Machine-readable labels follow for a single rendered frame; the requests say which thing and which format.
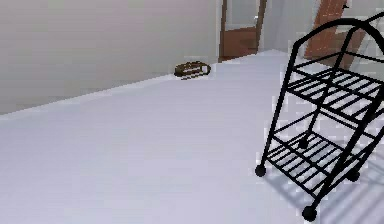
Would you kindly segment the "brown oval floor object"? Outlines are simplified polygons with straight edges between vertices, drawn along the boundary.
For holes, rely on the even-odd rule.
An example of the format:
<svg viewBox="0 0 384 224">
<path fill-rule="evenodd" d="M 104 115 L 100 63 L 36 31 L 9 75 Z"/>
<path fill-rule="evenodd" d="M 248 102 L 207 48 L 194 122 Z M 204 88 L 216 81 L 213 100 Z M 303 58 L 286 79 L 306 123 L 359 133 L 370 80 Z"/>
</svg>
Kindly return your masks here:
<svg viewBox="0 0 384 224">
<path fill-rule="evenodd" d="M 201 61 L 186 62 L 177 65 L 174 69 L 174 75 L 181 80 L 193 79 L 200 76 L 209 75 L 211 66 Z"/>
</svg>

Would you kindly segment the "brown open room door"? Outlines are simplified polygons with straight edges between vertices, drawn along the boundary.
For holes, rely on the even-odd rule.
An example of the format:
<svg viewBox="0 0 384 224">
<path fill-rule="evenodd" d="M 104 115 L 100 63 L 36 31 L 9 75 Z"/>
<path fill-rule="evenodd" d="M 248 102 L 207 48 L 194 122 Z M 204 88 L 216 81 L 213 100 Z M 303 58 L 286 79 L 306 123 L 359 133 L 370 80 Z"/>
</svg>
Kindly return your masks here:
<svg viewBox="0 0 384 224">
<path fill-rule="evenodd" d="M 313 29 L 327 22 L 340 19 L 345 10 L 343 8 L 345 3 L 347 0 L 321 0 Z M 308 40 L 304 58 L 314 60 L 323 57 L 320 63 L 332 66 L 337 59 L 334 53 L 341 50 L 349 30 L 350 27 L 347 27 L 345 31 L 339 31 L 339 26 L 334 26 L 316 34 Z"/>
</svg>

